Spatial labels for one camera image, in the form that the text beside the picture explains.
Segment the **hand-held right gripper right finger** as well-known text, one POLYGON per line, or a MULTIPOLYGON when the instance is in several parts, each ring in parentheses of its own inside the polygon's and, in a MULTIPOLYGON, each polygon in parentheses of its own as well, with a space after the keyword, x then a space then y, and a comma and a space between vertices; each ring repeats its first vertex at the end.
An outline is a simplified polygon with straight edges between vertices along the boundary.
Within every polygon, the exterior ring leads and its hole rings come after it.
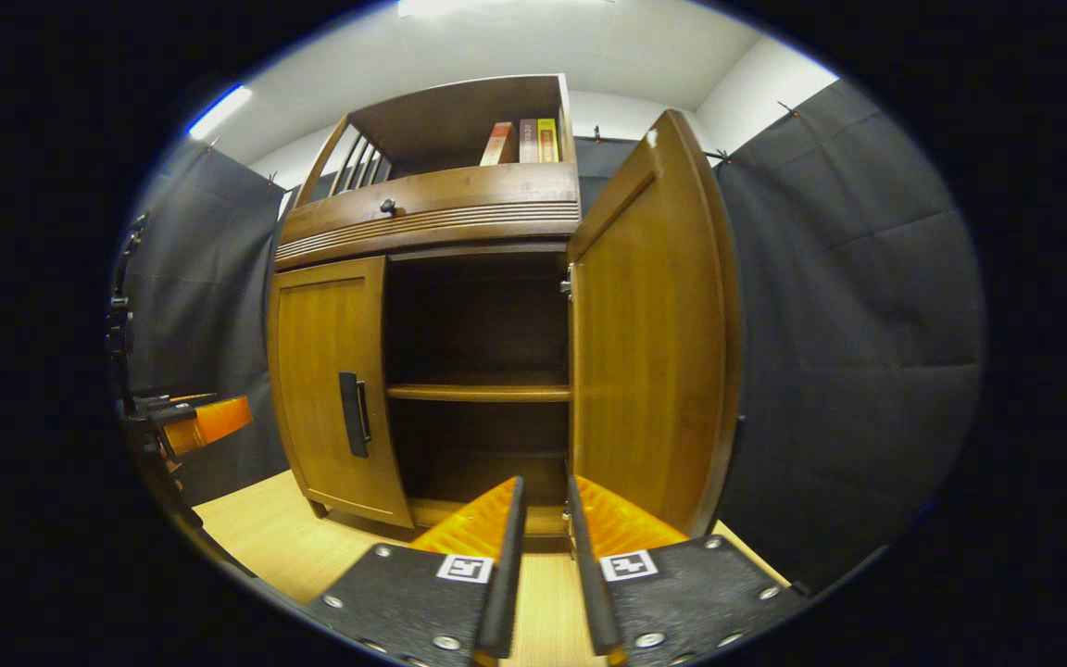
POLYGON ((590 642, 610 666, 703 666, 805 610, 737 537, 682 535, 580 474, 568 493, 590 642))

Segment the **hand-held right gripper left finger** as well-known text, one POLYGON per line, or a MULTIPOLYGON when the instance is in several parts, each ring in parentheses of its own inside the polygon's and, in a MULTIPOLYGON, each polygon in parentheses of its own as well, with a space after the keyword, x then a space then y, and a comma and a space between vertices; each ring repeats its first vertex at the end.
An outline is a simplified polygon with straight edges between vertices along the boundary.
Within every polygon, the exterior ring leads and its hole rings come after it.
POLYGON ((308 615, 407 666, 496 666, 512 646, 526 514, 524 478, 509 477, 419 539, 368 547, 308 615))

